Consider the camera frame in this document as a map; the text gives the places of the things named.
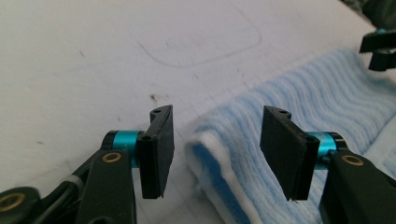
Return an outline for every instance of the black cable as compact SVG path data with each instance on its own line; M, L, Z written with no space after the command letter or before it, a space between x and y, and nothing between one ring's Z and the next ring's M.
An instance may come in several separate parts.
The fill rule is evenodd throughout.
M43 224L43 223L49 223L52 219L56 217L59 211L62 211L63 209L66 208L67 205L69 205L71 202L73 202L74 198L76 199L76 195L78 190L76 186L73 184L67 183L67 187L63 194L54 202L52 203L43 214L41 214L34 224Z

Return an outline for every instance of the blue metal spacer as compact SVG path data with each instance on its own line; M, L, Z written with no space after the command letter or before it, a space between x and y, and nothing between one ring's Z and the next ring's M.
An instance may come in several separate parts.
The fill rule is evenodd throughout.
M331 150L337 150L337 145L334 139L329 133L307 133L313 137L316 137L320 141L317 162L315 164L316 170L327 170L326 166L322 164L321 159L326 157Z
M139 131L118 131L113 140L112 149L122 149L128 152L131 158L131 166L138 168L139 164L136 158L136 140Z

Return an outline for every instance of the blue striped towel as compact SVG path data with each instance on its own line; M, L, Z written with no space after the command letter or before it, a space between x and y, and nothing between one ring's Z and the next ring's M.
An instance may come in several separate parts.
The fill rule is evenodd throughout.
M186 158L226 223L321 222L327 171L315 171L308 201L285 200L259 147L264 105L288 110L306 132L340 133L353 152L396 176L394 142L375 142L394 139L396 86L369 75L355 52L339 49L236 97L195 128Z

